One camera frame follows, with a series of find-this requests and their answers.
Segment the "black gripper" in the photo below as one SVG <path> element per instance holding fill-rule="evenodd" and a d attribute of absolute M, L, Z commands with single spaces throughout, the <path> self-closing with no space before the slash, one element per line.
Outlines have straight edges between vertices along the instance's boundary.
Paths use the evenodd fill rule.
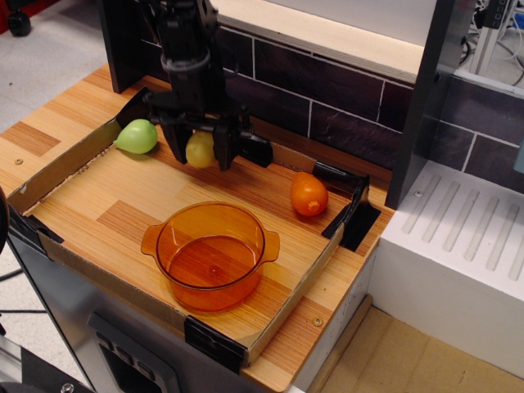
<path fill-rule="evenodd" d="M 215 158 L 221 171 L 229 170 L 239 152 L 240 136 L 252 132 L 252 123 L 246 106 L 226 92 L 219 50 L 163 50 L 160 64 L 171 89 L 144 95 L 149 120 L 161 126 L 175 159 L 182 164 L 187 164 L 186 147 L 192 136 L 188 127 L 203 131 L 214 128 Z"/>

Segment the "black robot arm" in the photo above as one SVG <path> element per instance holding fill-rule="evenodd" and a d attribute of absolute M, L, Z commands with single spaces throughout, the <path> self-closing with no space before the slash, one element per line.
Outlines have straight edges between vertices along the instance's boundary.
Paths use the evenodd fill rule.
<path fill-rule="evenodd" d="M 219 167 L 225 171 L 239 150 L 242 132 L 251 129 L 246 108 L 226 92 L 215 41 L 217 14 L 208 1 L 142 1 L 142 14 L 160 44 L 160 64 L 171 89 L 149 92 L 143 101 L 181 163 L 194 131 L 210 133 Z"/>

